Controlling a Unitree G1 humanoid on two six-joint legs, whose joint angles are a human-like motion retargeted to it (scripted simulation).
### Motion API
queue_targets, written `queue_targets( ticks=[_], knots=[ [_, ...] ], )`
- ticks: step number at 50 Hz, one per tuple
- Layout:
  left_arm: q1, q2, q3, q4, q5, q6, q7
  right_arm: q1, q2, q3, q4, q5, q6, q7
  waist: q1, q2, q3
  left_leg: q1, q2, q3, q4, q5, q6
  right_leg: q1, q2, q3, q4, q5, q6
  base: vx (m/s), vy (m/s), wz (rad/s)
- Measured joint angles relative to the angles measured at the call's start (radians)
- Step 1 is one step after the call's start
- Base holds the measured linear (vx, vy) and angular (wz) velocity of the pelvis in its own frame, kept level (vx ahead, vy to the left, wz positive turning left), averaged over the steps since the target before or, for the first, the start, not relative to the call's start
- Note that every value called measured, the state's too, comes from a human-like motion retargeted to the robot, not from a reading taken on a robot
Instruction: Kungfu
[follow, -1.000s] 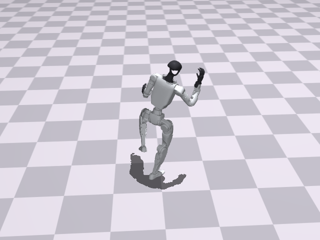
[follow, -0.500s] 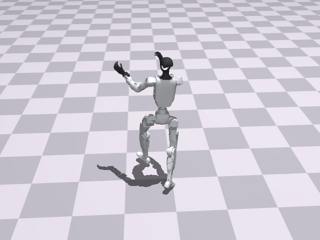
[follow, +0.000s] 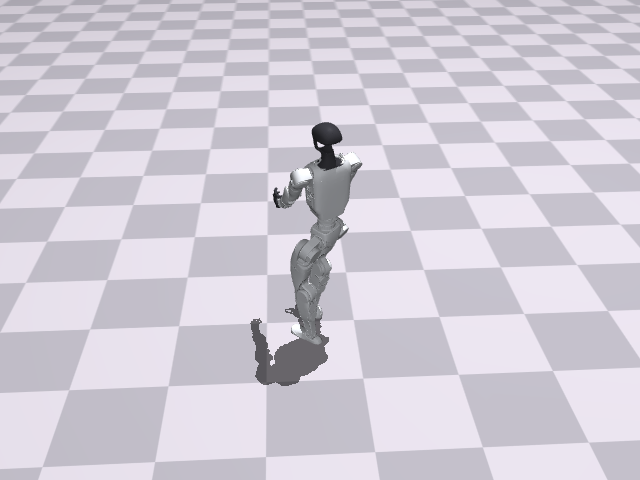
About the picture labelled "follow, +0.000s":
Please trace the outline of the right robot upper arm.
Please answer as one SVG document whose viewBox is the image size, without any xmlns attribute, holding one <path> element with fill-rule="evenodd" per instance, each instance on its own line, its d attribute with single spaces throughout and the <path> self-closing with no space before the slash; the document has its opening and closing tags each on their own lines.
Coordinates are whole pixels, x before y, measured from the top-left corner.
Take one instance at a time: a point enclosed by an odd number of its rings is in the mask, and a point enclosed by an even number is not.
<svg viewBox="0 0 640 480">
<path fill-rule="evenodd" d="M 362 162 L 354 152 L 349 152 L 348 154 L 345 155 L 345 157 L 348 159 L 348 161 L 351 164 L 351 181 L 352 181 L 357 170 L 362 166 Z"/>
</svg>

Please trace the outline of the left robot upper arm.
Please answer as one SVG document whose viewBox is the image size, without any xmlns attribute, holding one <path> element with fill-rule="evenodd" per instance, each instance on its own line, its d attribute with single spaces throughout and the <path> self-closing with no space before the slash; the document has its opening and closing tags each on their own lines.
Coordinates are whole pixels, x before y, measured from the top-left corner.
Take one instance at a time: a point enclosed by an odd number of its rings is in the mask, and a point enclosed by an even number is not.
<svg viewBox="0 0 640 480">
<path fill-rule="evenodd" d="M 289 201 L 295 201 L 301 196 L 302 189 L 313 180 L 310 168 L 299 168 L 291 172 L 289 186 L 286 186 L 289 193 Z"/>
</svg>

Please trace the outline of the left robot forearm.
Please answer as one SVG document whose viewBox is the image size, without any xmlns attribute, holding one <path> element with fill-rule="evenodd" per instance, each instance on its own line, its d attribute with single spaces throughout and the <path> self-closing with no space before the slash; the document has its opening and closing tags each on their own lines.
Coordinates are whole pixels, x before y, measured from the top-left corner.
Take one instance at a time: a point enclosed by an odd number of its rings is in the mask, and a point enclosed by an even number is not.
<svg viewBox="0 0 640 480">
<path fill-rule="evenodd" d="M 295 200 L 295 201 L 296 201 L 296 200 Z M 293 204 L 295 201 L 289 201 L 289 193 L 288 193 L 288 190 L 287 190 L 287 188 L 286 188 L 286 187 L 284 188 L 284 192 L 283 192 L 282 198 L 277 199 L 278 206 L 279 206 L 279 207 L 283 207 L 284 209 L 285 209 L 285 208 L 288 208 L 288 207 L 291 207 L 291 206 L 292 206 L 292 204 Z"/>
</svg>

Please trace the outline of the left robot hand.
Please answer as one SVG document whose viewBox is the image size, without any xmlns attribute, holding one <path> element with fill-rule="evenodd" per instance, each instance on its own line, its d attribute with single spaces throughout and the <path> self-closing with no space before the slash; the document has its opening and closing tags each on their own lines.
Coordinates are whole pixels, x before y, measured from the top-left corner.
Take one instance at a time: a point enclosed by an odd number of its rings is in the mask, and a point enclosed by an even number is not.
<svg viewBox="0 0 640 480">
<path fill-rule="evenodd" d="M 277 192 L 277 189 L 278 189 L 277 187 L 274 189 L 273 199 L 274 199 L 274 203 L 275 203 L 275 205 L 276 205 L 276 208 L 280 208 L 280 207 L 278 206 L 277 199 L 282 198 L 282 195 L 279 195 L 279 194 L 278 194 L 278 193 L 280 193 L 280 191 L 278 191 L 278 192 Z M 283 208 L 283 207 L 282 207 L 282 208 Z"/>
</svg>

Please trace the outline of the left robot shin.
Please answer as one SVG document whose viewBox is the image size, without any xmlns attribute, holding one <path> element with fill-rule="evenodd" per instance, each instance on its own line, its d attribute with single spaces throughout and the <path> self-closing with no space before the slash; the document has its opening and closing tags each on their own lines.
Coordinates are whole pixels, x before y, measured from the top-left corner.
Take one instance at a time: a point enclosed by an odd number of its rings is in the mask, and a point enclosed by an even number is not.
<svg viewBox="0 0 640 480">
<path fill-rule="evenodd" d="M 299 315 L 303 320 L 306 336 L 312 339 L 313 334 L 316 335 L 317 301 L 314 299 L 310 302 L 309 294 L 303 289 L 299 289 L 297 293 L 295 291 L 295 300 Z"/>
</svg>

